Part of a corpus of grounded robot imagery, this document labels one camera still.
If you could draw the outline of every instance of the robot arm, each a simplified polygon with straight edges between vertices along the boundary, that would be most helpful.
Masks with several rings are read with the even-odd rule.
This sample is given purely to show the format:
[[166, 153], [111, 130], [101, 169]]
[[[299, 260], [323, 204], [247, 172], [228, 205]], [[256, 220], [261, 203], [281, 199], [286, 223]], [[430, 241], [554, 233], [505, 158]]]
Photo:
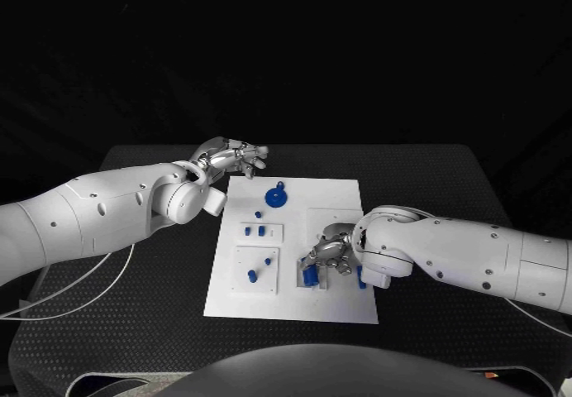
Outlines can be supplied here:
[[421, 214], [375, 208], [352, 233], [325, 239], [309, 256], [325, 263], [316, 249], [338, 242], [362, 263], [368, 284], [390, 288], [391, 277], [408, 276], [417, 263], [437, 281], [572, 314], [567, 240]]
[[188, 223], [201, 209], [218, 216], [227, 196], [211, 183], [227, 170], [245, 170], [251, 178], [268, 148], [224, 138], [209, 142], [191, 161], [84, 175], [0, 206], [0, 285], [52, 263], [119, 251]]

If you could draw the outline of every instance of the black table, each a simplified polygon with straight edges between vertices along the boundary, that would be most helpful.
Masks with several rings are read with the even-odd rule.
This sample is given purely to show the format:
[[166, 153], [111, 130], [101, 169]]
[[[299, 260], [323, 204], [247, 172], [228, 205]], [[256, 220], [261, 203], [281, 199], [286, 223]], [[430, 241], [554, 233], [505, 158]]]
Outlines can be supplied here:
[[[196, 146], [117, 146], [103, 170], [188, 160]], [[368, 212], [382, 204], [511, 226], [470, 149], [457, 145], [271, 146], [266, 176], [358, 179]], [[215, 185], [227, 190], [228, 178]], [[127, 272], [107, 295], [75, 314], [25, 323], [11, 350], [22, 396], [64, 395], [86, 373], [195, 371], [261, 347], [346, 343], [382, 347], [464, 368], [524, 366], [558, 390], [571, 368], [572, 339], [547, 329], [493, 296], [436, 282], [415, 269], [377, 289], [379, 326], [207, 318], [204, 304], [221, 218], [202, 212], [137, 244]], [[129, 249], [31, 317], [86, 303], [117, 276]], [[38, 297], [67, 286], [97, 258], [52, 266]], [[567, 329], [560, 313], [522, 305]]]

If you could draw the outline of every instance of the white cable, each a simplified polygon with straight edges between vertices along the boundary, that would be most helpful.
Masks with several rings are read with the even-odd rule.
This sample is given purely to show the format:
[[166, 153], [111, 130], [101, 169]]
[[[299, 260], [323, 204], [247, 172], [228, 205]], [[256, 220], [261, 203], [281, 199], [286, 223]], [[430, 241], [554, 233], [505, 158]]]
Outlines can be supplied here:
[[538, 321], [545, 327], [549, 327], [554, 331], [560, 332], [567, 337], [572, 337], [572, 334], [564, 332], [561, 329], [554, 327], [551, 324], [547, 324], [539, 318], [536, 318], [511, 299], [505, 298], [505, 300], [535, 320]]
[[[2, 321], [2, 320], [12, 320], [12, 321], [44, 321], [44, 320], [52, 320], [54, 318], [64, 317], [64, 316], [67, 316], [68, 314], [73, 314], [74, 312], [77, 312], [78, 310], [81, 310], [86, 306], [88, 306], [90, 304], [93, 304], [93, 303], [101, 298], [101, 296], [104, 296], [106, 292], [111, 289], [111, 287], [114, 287], [117, 281], [119, 281], [120, 278], [122, 278], [123, 272], [124, 272], [126, 269], [127, 269], [127, 265], [129, 265], [129, 262], [132, 261], [132, 255], [133, 255], [133, 253], [134, 253], [134, 244], [132, 245], [132, 251], [130, 251], [130, 253], [129, 253], [129, 258], [127, 258], [127, 261], [126, 261], [126, 265], [123, 266], [122, 272], [120, 272], [120, 274], [117, 275], [114, 282], [113, 282], [113, 283], [110, 284], [110, 286], [104, 289], [104, 291], [100, 293], [100, 295], [98, 295], [90, 302], [87, 302], [87, 304], [83, 304], [78, 308], [75, 308], [75, 309], [71, 310], [70, 312], [65, 312], [65, 313], [62, 313], [62, 314], [58, 314], [57, 316], [42, 317], [42, 318], [13, 318], [13, 317], [5, 318], [5, 317], [0, 317], [0, 321]], [[100, 266], [100, 265], [104, 263], [104, 261], [106, 261], [106, 259], [107, 259], [107, 257], [109, 257], [110, 255], [111, 255], [111, 254], [107, 254], [106, 258], [103, 259], [103, 261], [98, 263], [97, 266]], [[80, 281], [88, 276], [88, 274], [90, 274], [91, 272], [94, 272], [96, 268], [93, 268], [93, 269], [90, 270], [90, 272], [84, 275], [83, 278], [80, 278], [80, 279], [74, 282], [74, 284], [68, 285], [60, 292], [57, 292], [57, 293], [55, 293], [54, 295], [51, 295], [51, 296], [52, 296], [52, 297], [57, 296], [57, 295], [61, 294], [67, 289], [70, 289], [75, 284], [78, 284]], [[19, 311], [26, 310], [31, 306], [34, 306], [34, 305], [37, 305], [37, 304], [41, 304], [41, 303], [42, 303], [42, 301], [35, 302], [32, 305], [29, 305], [29, 306], [26, 306], [25, 308], [19, 309]]]
[[111, 252], [106, 255], [104, 259], [100, 261], [100, 263], [96, 265], [96, 267], [64, 289], [61, 289], [57, 293], [54, 293], [52, 295], [49, 295], [45, 298], [42, 298], [34, 304], [29, 304], [25, 308], [12, 310], [11, 312], [8, 312], [5, 314], [0, 314], [0, 319], [3, 319], [5, 317], [9, 317], [12, 314], [24, 312], [29, 308], [34, 308], [34, 306], [42, 304], [45, 301], [48, 301], [52, 298], [55, 298], [60, 294], [64, 294], [98, 270], [100, 266], [107, 261], [107, 258], [110, 257], [110, 255], [111, 255]]

